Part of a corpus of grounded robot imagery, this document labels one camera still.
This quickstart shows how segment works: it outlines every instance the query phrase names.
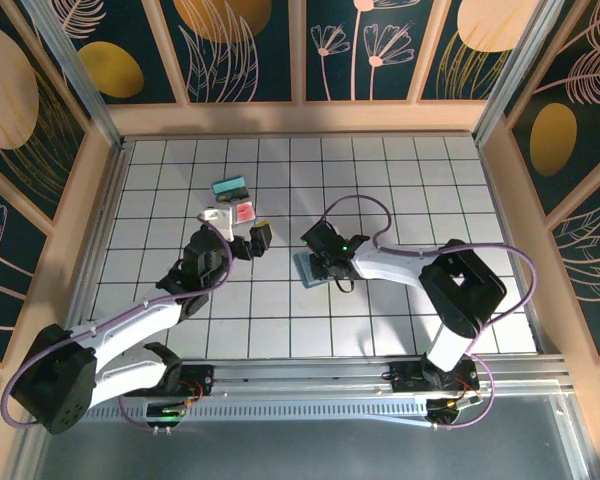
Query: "beige circle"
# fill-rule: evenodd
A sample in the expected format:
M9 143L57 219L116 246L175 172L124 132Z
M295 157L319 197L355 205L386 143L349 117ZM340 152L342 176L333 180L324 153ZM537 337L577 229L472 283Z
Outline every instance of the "beige circle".
M0 30L0 148L21 147L37 119L35 71L18 44Z
M173 3L184 23L196 35L212 42L225 43L226 37L220 34L219 29L219 27L224 27L227 32L229 31L229 15L225 1L236 18L244 18L254 37L269 23L271 0L173 0ZM218 17L210 14L207 5L215 8ZM196 22L192 20L193 13L196 15ZM220 19L222 25L217 25L217 18Z
M504 52L518 43L537 0L462 0L458 34L479 52Z
M531 164L545 177L555 175L567 163L576 145L578 122L569 107L550 103L531 128Z
M112 97L140 93L144 77L140 65L124 49L109 42L93 42L78 51L96 88Z

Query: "purple cable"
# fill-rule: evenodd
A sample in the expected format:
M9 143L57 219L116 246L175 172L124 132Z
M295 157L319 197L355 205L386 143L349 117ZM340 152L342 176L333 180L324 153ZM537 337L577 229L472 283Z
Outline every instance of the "purple cable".
M378 250L380 250L382 252L392 253L392 254L400 255L400 256L404 256L404 257L430 257L430 256L439 255L441 253L456 253L456 252L462 252L462 251L466 251L466 250L472 250L474 248L498 248L498 249L505 250L507 252L511 252L511 253L514 253L514 254L518 255L529 266L529 270L531 271L531 281L529 282L529 289L527 290L527 293L520 299L520 301L516 305L514 305L513 307L511 307L509 310L507 310L506 312L501 313L500 315L497 315L495 318L492 318L491 320L485 322L485 324L483 325L481 331L478 333L478 335L476 336L476 338L473 339L473 341L471 342L471 344L467 348L468 351L471 351L471 349L473 348L473 346L476 344L476 342L480 338L480 335L482 335L482 332L484 332L487 327L493 325L496 322L499 322L503 318L511 315L518 308L521 308L524 305L526 305L529 302L529 300L531 300L531 297L535 293L536 285L537 285L537 278L538 278L538 271L537 271L535 265L533 264L533 260L531 260L531 257L529 257L529 255L527 255L526 253L524 253L522 250L517 249L515 247L512 247L511 245L506 245L504 243L495 243L495 242L493 242L493 243L492 242L487 242L487 243L467 243L467 244L464 244L464 245L457 245L457 246L453 246L453 247L441 247L441 248L438 248L438 249L435 249L435 250L422 250L422 251L416 251L416 250L413 250L413 251L409 251L409 250L397 250L395 248L383 247L382 245L380 245L378 243L378 237L380 237L380 235L388 232L389 229L391 228L391 225L392 225L391 212L389 211L389 209L380 200L378 200L376 198L373 198L373 197L370 197L368 195L352 194L352 195L346 195L346 196L344 196L342 198L339 198L338 200L336 200L335 202L333 202L324 211L324 214L322 215L322 217L320 218L320 220L325 220L326 217L327 217L327 214L338 203L340 203L343 200L350 199L350 198L362 198L364 200L369 200L369 201L375 203L376 205L380 206L380 208L382 208L382 210L386 214L386 216L387 216L387 226L384 227L379 232L376 232L373 235L373 237L371 237L373 245ZM480 365L482 365L482 367L487 372L487 376L489 377L489 381L491 382L491 396L489 397L489 402L487 403L487 407L484 409L484 411L480 415L478 415L473 420L470 420L470 421L465 422L465 423L444 425L441 428L447 428L447 429L451 430L451 429L455 429L455 428L463 428L463 427L469 427L471 425L475 425L480 420L482 420L484 417L486 417L487 414L489 413L489 411L491 410L491 407L493 407L493 402L495 401L495 382L493 380L493 373L491 372L491 369L489 368L489 366L480 357L478 357L476 355L471 355L471 358L473 358Z
M502 320L503 318L511 315L513 312L515 312L519 308L521 308L524 305L526 305L529 302L529 300L531 300L531 297L535 293L535 291L536 291L536 284L537 284L537 277L538 277L538 271L536 270L536 267L533 264L533 260L531 260L531 258L529 257L529 255L527 255L526 253L524 253L522 250L520 250L520 249L518 249L516 247L512 247L511 245L506 245L504 243L497 243L497 242L466 243L464 245L457 245L457 246L454 246L454 247L440 247L440 248L435 249L435 250L413 250L413 251L409 251L409 250L397 250L395 248L389 248L389 247L384 247L384 246L380 245L378 243L378 237L380 237L380 235L384 234L385 232L388 232L389 229L391 229L391 226L393 225L393 222L391 220L391 212L389 212L389 209L380 200L378 200L376 198L373 198L373 197L370 197L369 195L352 194L352 195L346 195L346 196L344 196L342 198L339 198L338 200L336 200L335 202L333 202L324 211L324 213L322 214L322 217L320 218L320 220L326 219L327 214L338 203L340 203L343 200L350 199L350 198L362 198L364 200L369 200L369 201L375 203L376 205L380 206L380 208L382 208L382 210L386 214L386 216L387 216L387 226L384 227L379 232L376 232L373 235L373 237L371 237L373 245L378 250L380 250L381 252L392 253L394 255L400 255L400 256L403 256L403 257L432 257L432 256L440 255L441 253L463 252L463 251L466 251L466 250L473 250L474 248L497 248L497 249L506 250L508 252L511 252L511 253L514 253L514 254L518 255L529 266L529 270L531 271L531 281L529 282L529 289L527 290L527 293L520 299L520 301L517 304L515 304L509 310L507 310L506 312L501 313L501 314L497 315L495 318L492 318L491 320L485 322L485 324L482 327L481 332L473 340L473 342L469 346L469 349L471 349L473 347L473 345L475 345L476 341L480 338L481 333L484 331L484 329L486 327L489 327L489 326L493 325L495 322L498 322L498 321Z
M223 248L225 249L225 251L227 253L227 258L228 258L229 262L227 265L227 271L225 273L225 276L222 278L222 280L220 280L213 287L205 288L204 290L198 290L197 292L179 293L177 295L164 295L162 297L158 297L153 300L149 300L146 303L141 303L140 305L137 305L137 306L131 308L130 310L127 310L126 312L123 312L120 315L113 317L111 320L108 320L108 321L102 323L101 325L96 326L94 330L87 330L86 332L81 333L80 335L76 335L75 337L66 338L56 344L51 345L50 347L45 348L41 352L38 352L37 354L32 356L29 360L24 362L20 366L20 368L18 368L18 370L13 374L13 377L11 377L9 382L7 382L7 385L4 387L4 391L2 392L2 398L0 399L0 413L2 414L3 420L7 424L11 425L14 428L31 428L38 424L37 421L23 423L23 422L19 422L19 421L15 420L9 414L8 401L9 401L9 396L11 395L11 391L13 390L13 386L20 379L20 377L24 374L24 372L26 372L29 368L31 368L34 364L36 364L37 362L42 360L47 355L55 352L56 350L61 349L62 347L66 346L66 345L69 345L70 343L79 342L81 340L89 338L90 336L95 336L98 332L100 332L101 330L104 330L105 328L118 326L118 325L126 322L127 320L129 320L130 318L135 316L136 314L142 312L143 310L148 309L149 307L159 304L160 302L199 297L200 295L206 295L208 293L211 293L214 290L217 290L218 288L220 288L222 285L225 284L225 282L227 281L227 278L229 278L229 274L231 272L231 263L233 262L233 256L231 255L231 246L229 245L229 242L227 242L227 240L222 236L222 234L218 231L218 229L216 227L214 227L211 223L207 222L201 216L198 216L196 218L198 219L198 221L200 221L200 223L202 223L204 226L209 228L213 233L215 233L218 236L218 238L220 239L220 242L222 243Z
M478 362L480 365L482 365L482 367L487 372L487 376L489 377L489 382L491 382L491 396L489 397L489 402L487 403L487 407L480 413L480 415L478 415L473 420L469 420L468 422L464 422L464 423L452 423L450 425L440 425L440 428L446 428L447 430L453 430L455 428L470 427L471 425L475 425L480 420L482 420L484 417L486 417L487 414L489 413L489 410L491 410L491 407L493 407L493 402L496 399L496 382L493 380L493 372L491 371L489 366L486 364L486 362L484 360L482 360L480 357L478 357L476 355L471 355L471 358L473 358L476 362Z

